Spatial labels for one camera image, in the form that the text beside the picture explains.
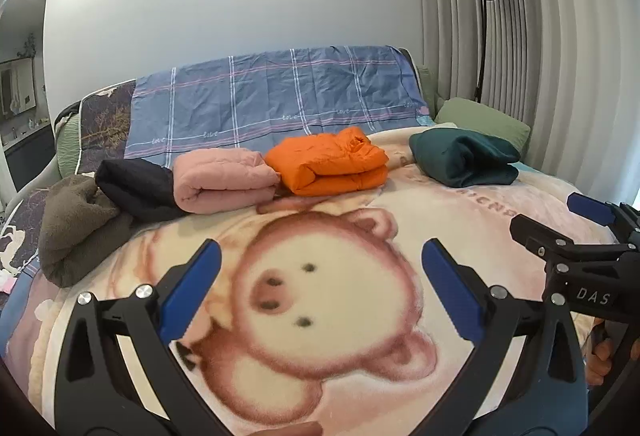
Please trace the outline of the right hand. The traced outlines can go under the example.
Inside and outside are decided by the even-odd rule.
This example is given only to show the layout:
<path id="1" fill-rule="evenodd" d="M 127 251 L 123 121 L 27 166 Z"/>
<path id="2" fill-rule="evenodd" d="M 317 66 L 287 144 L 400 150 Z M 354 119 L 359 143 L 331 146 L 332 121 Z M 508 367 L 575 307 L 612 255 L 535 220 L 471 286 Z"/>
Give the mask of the right hand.
<path id="1" fill-rule="evenodd" d="M 585 378 L 589 387 L 601 386 L 612 369 L 614 343 L 605 338 L 598 344 L 591 342 L 591 336 L 582 348 L 585 361 Z"/>

